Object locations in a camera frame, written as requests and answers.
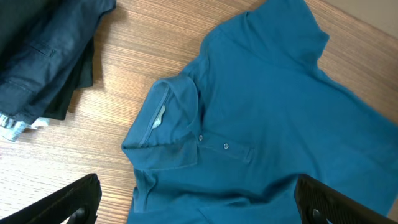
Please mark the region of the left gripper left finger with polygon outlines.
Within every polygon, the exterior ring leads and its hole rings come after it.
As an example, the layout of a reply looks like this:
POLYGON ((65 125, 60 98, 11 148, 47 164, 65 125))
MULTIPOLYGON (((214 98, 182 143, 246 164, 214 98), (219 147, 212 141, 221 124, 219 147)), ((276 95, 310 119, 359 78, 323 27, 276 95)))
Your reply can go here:
POLYGON ((98 176, 88 174, 1 219, 1 224, 95 224, 101 197, 98 176))

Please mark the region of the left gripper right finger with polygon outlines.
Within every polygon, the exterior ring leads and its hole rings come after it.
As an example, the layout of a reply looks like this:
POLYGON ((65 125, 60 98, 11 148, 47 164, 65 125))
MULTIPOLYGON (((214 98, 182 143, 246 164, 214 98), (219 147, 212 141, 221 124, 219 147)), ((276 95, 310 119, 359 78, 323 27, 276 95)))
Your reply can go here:
POLYGON ((294 197, 302 224, 397 224, 306 174, 294 197))

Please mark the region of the blue polo shirt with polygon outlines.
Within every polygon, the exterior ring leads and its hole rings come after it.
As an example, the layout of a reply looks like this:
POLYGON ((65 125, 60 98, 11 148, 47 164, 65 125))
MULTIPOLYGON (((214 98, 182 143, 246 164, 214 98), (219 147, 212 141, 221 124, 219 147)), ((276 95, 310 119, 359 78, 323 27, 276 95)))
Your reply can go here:
POLYGON ((300 174, 387 215, 397 126, 319 69, 328 42, 304 1, 270 0, 215 27, 154 83, 122 150, 129 223, 299 223, 300 174))

